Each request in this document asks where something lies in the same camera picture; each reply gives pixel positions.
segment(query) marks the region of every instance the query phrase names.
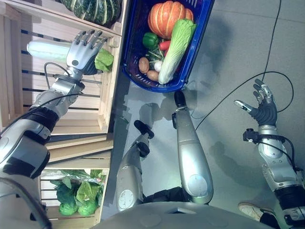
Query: white vegetable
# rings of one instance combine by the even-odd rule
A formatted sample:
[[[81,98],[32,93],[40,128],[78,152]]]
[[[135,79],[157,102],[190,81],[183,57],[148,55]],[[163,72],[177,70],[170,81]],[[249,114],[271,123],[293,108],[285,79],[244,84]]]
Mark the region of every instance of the white vegetable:
[[[67,42],[31,41],[27,45],[27,51],[34,57],[66,63],[70,46],[71,44]]]
[[[173,75],[192,39],[196,25],[188,19],[179,19],[172,32],[171,44],[163,61],[158,81],[166,84],[173,79]]]
[[[160,71],[161,71],[162,64],[163,64],[163,61],[156,61],[156,63],[154,63],[154,69],[155,69],[157,72],[160,72]]]

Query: cabbage head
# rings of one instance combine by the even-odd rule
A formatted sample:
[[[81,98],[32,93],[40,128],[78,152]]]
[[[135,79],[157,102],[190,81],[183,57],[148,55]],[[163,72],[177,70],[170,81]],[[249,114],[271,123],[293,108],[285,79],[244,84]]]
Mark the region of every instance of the cabbage head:
[[[83,206],[80,206],[78,208],[78,213],[82,216],[89,216],[95,212],[96,208],[96,201],[85,201],[85,203],[83,203]]]
[[[59,207],[59,212],[64,216],[73,215],[78,209],[78,206],[71,206],[70,204],[61,204]]]

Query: person's foot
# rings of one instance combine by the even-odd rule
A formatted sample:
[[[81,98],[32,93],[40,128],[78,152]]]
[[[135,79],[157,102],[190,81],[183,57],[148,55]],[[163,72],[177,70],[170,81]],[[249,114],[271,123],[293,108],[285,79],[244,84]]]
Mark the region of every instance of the person's foot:
[[[256,221],[260,221],[260,218],[264,213],[268,213],[270,215],[275,216],[274,212],[270,208],[259,208],[254,204],[250,203],[239,203],[238,208],[242,213],[250,216]]]

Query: green bell pepper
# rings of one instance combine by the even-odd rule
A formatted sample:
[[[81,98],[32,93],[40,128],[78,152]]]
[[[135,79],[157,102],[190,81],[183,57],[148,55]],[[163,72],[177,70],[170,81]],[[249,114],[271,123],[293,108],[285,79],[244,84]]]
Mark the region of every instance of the green bell pepper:
[[[143,36],[142,43],[148,49],[156,48],[158,47],[159,39],[156,34],[147,32]]]

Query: green pumpkin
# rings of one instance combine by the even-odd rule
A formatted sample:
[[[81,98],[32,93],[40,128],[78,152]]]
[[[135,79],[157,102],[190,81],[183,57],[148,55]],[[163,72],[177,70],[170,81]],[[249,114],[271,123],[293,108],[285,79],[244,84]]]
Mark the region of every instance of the green pumpkin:
[[[61,0],[76,17],[111,26],[121,14],[120,0]]]

